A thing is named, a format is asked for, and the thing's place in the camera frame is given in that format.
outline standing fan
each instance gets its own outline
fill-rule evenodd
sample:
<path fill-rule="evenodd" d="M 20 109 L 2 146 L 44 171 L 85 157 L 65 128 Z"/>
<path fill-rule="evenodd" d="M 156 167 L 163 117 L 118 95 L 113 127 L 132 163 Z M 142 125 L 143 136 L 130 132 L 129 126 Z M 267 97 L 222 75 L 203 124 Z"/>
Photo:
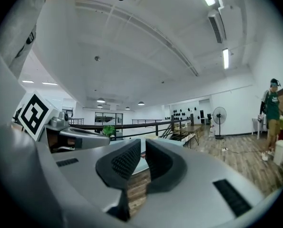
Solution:
<path fill-rule="evenodd" d="M 224 137 L 221 135 L 221 124 L 226 121 L 227 113 L 223 107 L 217 107 L 213 112 L 213 120 L 216 124 L 219 125 L 219 135 L 216 135 L 216 139 L 223 139 Z"/>

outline window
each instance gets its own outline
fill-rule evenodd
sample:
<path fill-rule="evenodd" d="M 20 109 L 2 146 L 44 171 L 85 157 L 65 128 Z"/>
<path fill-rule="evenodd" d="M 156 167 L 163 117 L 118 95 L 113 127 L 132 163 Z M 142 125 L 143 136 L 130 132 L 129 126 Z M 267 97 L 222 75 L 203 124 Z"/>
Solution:
<path fill-rule="evenodd" d="M 95 113 L 95 125 L 122 125 L 122 113 Z"/>

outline cable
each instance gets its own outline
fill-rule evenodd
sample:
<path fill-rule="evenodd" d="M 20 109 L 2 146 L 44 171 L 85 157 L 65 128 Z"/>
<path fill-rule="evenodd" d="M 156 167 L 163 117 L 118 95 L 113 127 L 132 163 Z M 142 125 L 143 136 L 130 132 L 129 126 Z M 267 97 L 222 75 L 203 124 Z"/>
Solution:
<path fill-rule="evenodd" d="M 261 150 L 256 150 L 256 151 L 242 151 L 242 152 L 236 152 L 236 151 L 232 151 L 232 150 L 226 150 L 226 151 L 230 151 L 230 152 L 236 153 L 236 154 L 262 152 Z"/>

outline wooden floor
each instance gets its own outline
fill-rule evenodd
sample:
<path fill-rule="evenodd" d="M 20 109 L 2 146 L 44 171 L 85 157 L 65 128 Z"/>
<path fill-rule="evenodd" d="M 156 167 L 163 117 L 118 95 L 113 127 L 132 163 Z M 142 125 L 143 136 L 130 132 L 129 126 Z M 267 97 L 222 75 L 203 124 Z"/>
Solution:
<path fill-rule="evenodd" d="M 208 133 L 209 129 L 206 126 L 203 133 L 200 134 L 199 146 L 192 139 L 191 149 L 208 153 L 224 161 L 253 182 L 265 196 L 283 186 L 283 164 L 277 166 L 271 156 L 268 161 L 262 160 L 261 150 L 265 143 L 264 134 L 259 140 L 256 139 L 256 135 L 225 137 L 223 140 L 217 140 L 209 137 Z M 149 171 L 144 171 L 130 179 L 128 199 L 131 216 L 146 201 L 146 185 L 149 182 Z"/>

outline black helmet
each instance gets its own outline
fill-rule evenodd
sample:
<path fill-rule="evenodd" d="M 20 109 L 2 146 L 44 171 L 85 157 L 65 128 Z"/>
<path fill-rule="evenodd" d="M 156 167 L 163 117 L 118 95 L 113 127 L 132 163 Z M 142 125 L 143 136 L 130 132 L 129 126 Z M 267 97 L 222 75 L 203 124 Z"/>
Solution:
<path fill-rule="evenodd" d="M 276 80 L 275 78 L 273 78 L 272 80 L 270 80 L 270 86 L 271 84 L 276 84 L 277 86 L 281 86 L 280 82 L 278 80 Z"/>

